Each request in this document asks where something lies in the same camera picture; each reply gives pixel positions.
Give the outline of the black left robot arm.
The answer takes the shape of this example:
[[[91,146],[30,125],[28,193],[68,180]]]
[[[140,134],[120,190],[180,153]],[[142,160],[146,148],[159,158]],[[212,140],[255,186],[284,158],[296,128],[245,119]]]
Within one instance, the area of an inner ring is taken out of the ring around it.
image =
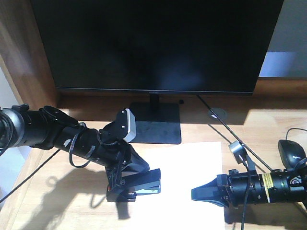
[[[104,128],[85,123],[52,106],[31,111],[27,104],[0,111],[0,150],[30,146],[42,150],[57,148],[70,157],[97,163],[106,170],[109,202],[133,202],[137,196],[161,192],[161,171],[151,170],[130,142],[136,137],[135,117],[122,109]]]

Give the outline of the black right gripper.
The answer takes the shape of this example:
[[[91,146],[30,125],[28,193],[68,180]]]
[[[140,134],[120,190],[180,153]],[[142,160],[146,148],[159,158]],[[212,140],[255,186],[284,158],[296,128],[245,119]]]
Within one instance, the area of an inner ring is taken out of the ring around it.
[[[263,203],[263,187],[260,175],[255,170],[250,172],[219,174],[216,180],[193,188],[191,199],[215,204],[219,207],[234,207],[244,204],[247,185],[249,186],[248,204]]]

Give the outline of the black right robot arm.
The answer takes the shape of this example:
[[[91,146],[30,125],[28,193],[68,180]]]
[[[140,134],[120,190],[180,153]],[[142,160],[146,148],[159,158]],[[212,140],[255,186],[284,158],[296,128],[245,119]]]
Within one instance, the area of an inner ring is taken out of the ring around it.
[[[255,170],[250,173],[230,170],[229,174],[219,174],[211,182],[192,189],[191,199],[219,207],[306,202],[307,181],[294,171],[258,174]]]

